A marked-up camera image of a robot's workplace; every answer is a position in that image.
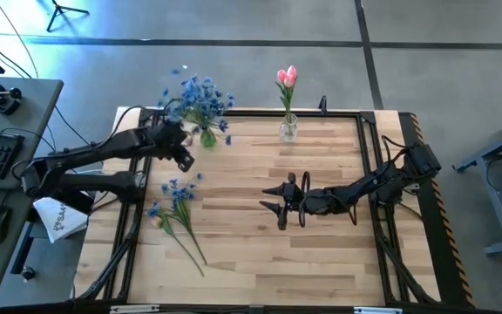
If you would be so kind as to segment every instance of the wooden tabletop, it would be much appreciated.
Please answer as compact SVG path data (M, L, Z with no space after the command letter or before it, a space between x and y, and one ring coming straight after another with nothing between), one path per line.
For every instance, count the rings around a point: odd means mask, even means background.
M124 110L119 108L118 116ZM375 115L379 135L404 143L397 112L375 111ZM138 117L139 110L131 110L119 130L135 127ZM208 266L187 232L177 224L173 229L200 261L205 276L174 239L145 218L129 303L384 305L366 197L357 205L357 226L348 215L307 215L303 229L297 213L290 213L286 231L278 230L275 214L259 204L259 200L281 201L261 190L280 185L290 171L300 181L303 172L309 171L311 188L345 185L362 177L356 122L347 118L300 118L297 141L284 144L278 138L282 118L227 120L232 146L220 143L209 151L196 139L189 147L195 163L186 174L173 161L154 160L146 193L146 208L154 200L169 207L171 202L160 190L162 183L178 178L182 184L196 172L204 174L191 210L193 231ZM113 173L127 170L128 165L129 160L108 160L104 170ZM404 204L419 211L413 196L404 195ZM110 258L119 207L116 203L102 208L90 218L75 278L78 293L89 287ZM439 299L423 223L400 206L396 206L395 219L404 263L428 294ZM398 296L392 267L390 273L393 292ZM114 295L122 276L120 264Z

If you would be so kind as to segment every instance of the clear glass vase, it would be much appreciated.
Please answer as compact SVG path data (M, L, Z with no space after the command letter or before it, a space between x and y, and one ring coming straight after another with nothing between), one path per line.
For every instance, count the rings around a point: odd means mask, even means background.
M280 125L280 140L291 143L295 139L297 139L297 117L293 113L287 113Z

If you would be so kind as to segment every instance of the white paper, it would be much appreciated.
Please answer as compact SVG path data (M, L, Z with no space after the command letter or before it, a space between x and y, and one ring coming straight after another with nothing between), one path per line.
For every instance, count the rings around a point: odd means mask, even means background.
M50 197L35 201L34 208L42 218L52 243L86 228L86 214Z

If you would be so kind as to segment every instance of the pink tulip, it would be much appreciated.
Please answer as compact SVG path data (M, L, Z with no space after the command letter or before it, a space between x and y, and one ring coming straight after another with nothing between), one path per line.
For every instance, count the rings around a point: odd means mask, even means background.
M284 84L284 80L286 79L286 71L279 70L278 73L276 73L276 77L278 78L278 83Z
M284 85L286 87L294 87L295 81L297 80L297 69L295 66L291 65L286 73L286 78L284 79Z

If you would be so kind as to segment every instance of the hazard tape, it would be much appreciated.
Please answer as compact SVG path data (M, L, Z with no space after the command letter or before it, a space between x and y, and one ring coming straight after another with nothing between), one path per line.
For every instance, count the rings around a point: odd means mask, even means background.
M411 119L414 123L414 127L416 129L417 139L424 144L424 136L422 135L422 130L419 127L419 123L417 122L417 116L414 113L410 113ZM454 240L454 235L452 234L451 224L449 222L449 218L446 215L446 210L444 209L443 199L441 198L441 192L439 192L439 185L435 181L435 179L431 179L431 185L433 187L433 192L435 193L435 197L437 198L437 205L439 206L441 217L443 218L443 225L446 229L446 234L449 237L449 244L451 245L451 251L454 255L455 264L458 268L458 275L460 276L460 280L462 282L462 288L466 294L466 301L472 306L476 306L473 300L473 297L470 292L470 285L468 284L468 278L466 277L466 269L460 260L460 254L458 253L458 246L456 241Z

